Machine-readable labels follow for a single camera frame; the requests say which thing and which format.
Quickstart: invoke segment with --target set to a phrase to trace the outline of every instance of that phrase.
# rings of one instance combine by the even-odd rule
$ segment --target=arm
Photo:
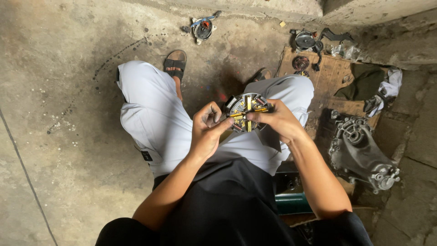
[[[199,168],[217,150],[220,135],[234,124],[233,118],[218,123],[222,112],[211,102],[193,117],[190,151],[177,167],[141,203],[133,219],[158,231],[168,214],[187,191]]]
[[[323,160],[316,145],[281,100],[268,99],[273,113],[250,113],[247,119],[269,124],[288,145],[299,170],[306,198],[318,219],[329,219],[352,211],[349,198]]]

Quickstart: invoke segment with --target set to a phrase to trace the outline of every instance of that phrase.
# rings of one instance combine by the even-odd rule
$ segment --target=black sandal
[[[187,54],[185,53],[185,51],[180,49],[174,50],[165,59],[164,72],[168,73],[171,77],[176,76],[180,79],[180,81],[182,81],[186,64],[187,64]],[[167,71],[168,67],[180,68],[180,71],[179,70]]]
[[[252,82],[256,82],[255,80],[265,80],[265,79],[271,79],[272,78],[272,72],[268,70],[267,68],[263,67],[261,68],[253,77]]]

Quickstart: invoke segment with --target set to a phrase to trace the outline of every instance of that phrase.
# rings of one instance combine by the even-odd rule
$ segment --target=cloth rag
[[[334,96],[345,97],[350,101],[365,101],[376,95],[380,83],[384,81],[385,72],[374,64],[352,64],[354,81],[341,89]]]

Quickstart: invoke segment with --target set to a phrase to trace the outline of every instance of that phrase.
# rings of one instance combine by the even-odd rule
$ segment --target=plastic bag
[[[326,51],[332,56],[341,56],[344,59],[356,62],[360,49],[349,40],[343,40],[339,45],[327,45]]]
[[[342,56],[343,54],[343,49],[344,49],[344,46],[343,46],[343,44],[340,44],[340,45],[327,45],[326,46],[326,51],[329,53],[329,54],[331,54],[332,56],[337,56],[337,55],[340,55],[340,56]]]
[[[342,44],[344,45],[343,58],[356,62],[361,50],[349,40],[342,41]]]

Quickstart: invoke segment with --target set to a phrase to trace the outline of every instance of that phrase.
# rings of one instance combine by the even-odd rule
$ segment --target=light gray pants
[[[155,177],[168,174],[187,155],[191,144],[193,121],[176,95],[176,84],[165,72],[143,61],[130,61],[118,66],[127,103],[121,108],[121,124],[142,151],[148,151],[150,168]],[[280,99],[293,112],[302,126],[313,98],[310,79],[288,75],[250,83],[244,93],[255,92],[265,98]],[[207,162],[228,161],[246,157],[272,176],[290,155],[281,143],[282,152],[263,146],[255,132],[232,133]]]

